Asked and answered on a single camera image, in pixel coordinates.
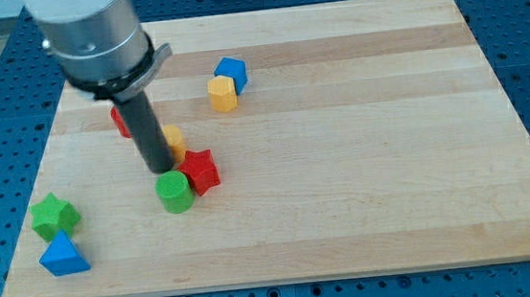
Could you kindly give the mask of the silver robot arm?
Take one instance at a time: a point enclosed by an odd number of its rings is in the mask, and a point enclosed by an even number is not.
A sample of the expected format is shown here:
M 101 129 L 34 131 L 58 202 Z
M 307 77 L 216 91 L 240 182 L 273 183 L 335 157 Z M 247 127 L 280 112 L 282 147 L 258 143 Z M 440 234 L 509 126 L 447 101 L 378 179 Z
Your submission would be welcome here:
M 131 0 L 23 0 L 70 84 L 96 100 L 125 102 L 144 92 L 171 45 L 155 47 Z

